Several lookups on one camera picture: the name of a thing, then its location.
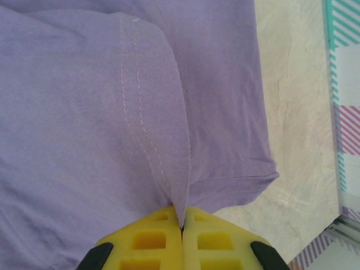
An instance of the lavender t-shirt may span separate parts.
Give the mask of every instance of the lavender t-shirt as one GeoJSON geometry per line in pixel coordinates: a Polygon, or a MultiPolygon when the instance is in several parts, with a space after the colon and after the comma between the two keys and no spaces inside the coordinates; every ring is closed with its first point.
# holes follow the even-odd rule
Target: lavender t-shirt
{"type": "Polygon", "coordinates": [[[72,269],[276,177],[252,0],[0,1],[0,267],[72,269]]]}

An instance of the beige floor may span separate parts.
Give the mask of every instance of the beige floor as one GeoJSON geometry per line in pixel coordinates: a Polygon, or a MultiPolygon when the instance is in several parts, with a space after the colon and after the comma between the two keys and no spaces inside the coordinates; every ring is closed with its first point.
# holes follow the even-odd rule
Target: beige floor
{"type": "Polygon", "coordinates": [[[255,0],[265,106],[280,178],[253,203],[217,215],[289,262],[338,215],[320,0],[255,0]]]}

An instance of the teal stripe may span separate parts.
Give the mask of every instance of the teal stripe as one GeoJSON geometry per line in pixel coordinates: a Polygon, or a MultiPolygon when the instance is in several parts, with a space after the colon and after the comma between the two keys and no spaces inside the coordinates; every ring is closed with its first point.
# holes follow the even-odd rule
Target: teal stripe
{"type": "Polygon", "coordinates": [[[348,33],[344,32],[344,31],[342,31],[337,26],[334,26],[334,30],[338,31],[341,35],[343,35],[344,37],[349,39],[352,43],[359,44],[359,41],[357,41],[357,39],[354,39],[351,35],[349,35],[348,33]]]}
{"type": "Polygon", "coordinates": [[[337,40],[338,42],[340,42],[344,46],[349,46],[349,43],[347,43],[346,41],[344,41],[341,38],[337,37],[336,35],[334,35],[334,39],[337,40]]]}
{"type": "Polygon", "coordinates": [[[331,1],[324,1],[325,2],[325,9],[326,9],[326,13],[327,13],[327,20],[328,20],[328,24],[327,24],[327,31],[328,31],[328,38],[329,38],[329,47],[330,49],[334,50],[337,46],[335,46],[334,43],[334,30],[332,28],[332,3],[331,1]]]}
{"type": "Polygon", "coordinates": [[[355,4],[360,5],[360,0],[351,0],[351,1],[353,1],[355,4]]]}
{"type": "Polygon", "coordinates": [[[337,13],[343,15],[345,18],[347,18],[349,21],[351,21],[352,23],[355,23],[356,25],[360,26],[360,21],[354,19],[352,16],[350,16],[349,14],[345,13],[344,11],[342,11],[341,9],[337,8],[337,7],[332,7],[337,13]]]}
{"type": "Polygon", "coordinates": [[[357,10],[356,8],[352,7],[351,5],[345,3],[343,0],[336,0],[339,4],[343,5],[344,7],[346,7],[347,9],[351,10],[352,12],[354,12],[355,14],[360,16],[360,10],[357,10]]]}
{"type": "Polygon", "coordinates": [[[341,21],[339,18],[337,18],[336,16],[333,17],[334,21],[337,21],[339,24],[341,24],[343,27],[347,28],[348,30],[350,30],[351,32],[353,32],[355,35],[357,35],[358,37],[360,37],[360,32],[358,30],[356,30],[355,28],[353,28],[352,26],[348,25],[347,23],[341,21]]]}

